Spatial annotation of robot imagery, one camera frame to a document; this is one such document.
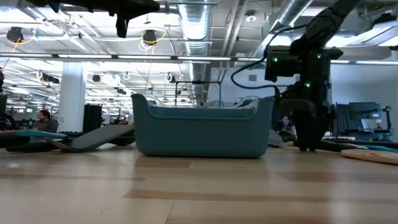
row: white column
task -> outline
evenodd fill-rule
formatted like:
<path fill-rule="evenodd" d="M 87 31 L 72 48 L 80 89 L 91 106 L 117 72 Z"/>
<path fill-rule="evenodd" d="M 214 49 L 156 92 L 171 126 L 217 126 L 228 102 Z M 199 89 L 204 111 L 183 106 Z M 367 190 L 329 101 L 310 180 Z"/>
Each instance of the white column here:
<path fill-rule="evenodd" d="M 58 132 L 83 131 L 86 79 L 83 63 L 63 63 Z"/>

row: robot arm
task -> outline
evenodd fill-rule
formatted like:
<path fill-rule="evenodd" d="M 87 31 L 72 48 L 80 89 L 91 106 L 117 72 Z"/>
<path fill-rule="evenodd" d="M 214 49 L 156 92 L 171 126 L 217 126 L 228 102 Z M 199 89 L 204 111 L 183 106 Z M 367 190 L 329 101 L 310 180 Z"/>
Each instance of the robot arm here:
<path fill-rule="evenodd" d="M 311 20 L 303 36 L 292 42 L 290 54 L 300 55 L 324 48 L 360 1 L 337 0 L 334 5 L 324 9 Z"/>

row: ceiling duct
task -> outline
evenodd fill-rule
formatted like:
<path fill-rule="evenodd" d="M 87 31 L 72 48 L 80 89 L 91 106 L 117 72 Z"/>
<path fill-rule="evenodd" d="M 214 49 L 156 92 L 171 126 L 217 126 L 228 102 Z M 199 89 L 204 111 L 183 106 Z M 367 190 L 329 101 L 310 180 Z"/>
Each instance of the ceiling duct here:
<path fill-rule="evenodd" d="M 201 42 L 186 42 L 185 50 L 189 56 L 207 56 L 209 44 L 206 42 L 210 33 L 211 8 L 207 5 L 181 4 L 178 5 L 182 17 L 182 32 L 185 40 L 202 40 Z M 205 80 L 206 64 L 191 63 L 189 65 L 192 81 Z M 203 98 L 203 88 L 193 85 L 193 97 L 196 102 Z"/>
<path fill-rule="evenodd" d="M 280 10 L 267 17 L 263 26 L 264 38 L 268 36 L 270 31 L 278 30 L 286 26 L 292 26 L 312 2 L 313 0 L 284 0 L 280 5 Z M 264 49 L 264 47 L 260 44 L 251 56 L 256 57 L 257 54 L 262 53 L 262 49 Z"/>

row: teal bin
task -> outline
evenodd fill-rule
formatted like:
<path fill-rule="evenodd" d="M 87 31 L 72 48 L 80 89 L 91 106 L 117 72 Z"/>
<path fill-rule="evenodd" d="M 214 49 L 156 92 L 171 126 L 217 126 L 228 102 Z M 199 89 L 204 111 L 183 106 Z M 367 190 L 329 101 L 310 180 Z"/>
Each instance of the teal bin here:
<path fill-rule="evenodd" d="M 274 99 L 247 108 L 149 106 L 131 95 L 138 150 L 147 156 L 258 158 L 267 150 Z"/>

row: computer screen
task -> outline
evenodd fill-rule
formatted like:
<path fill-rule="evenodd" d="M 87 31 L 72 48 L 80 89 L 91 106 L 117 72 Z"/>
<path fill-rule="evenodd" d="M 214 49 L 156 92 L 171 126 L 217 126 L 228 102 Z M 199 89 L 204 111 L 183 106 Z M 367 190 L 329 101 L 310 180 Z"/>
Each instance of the computer screen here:
<path fill-rule="evenodd" d="M 0 95 L 0 114 L 6 112 L 7 95 Z"/>
<path fill-rule="evenodd" d="M 349 103 L 351 119 L 382 119 L 382 114 L 380 102 Z"/>

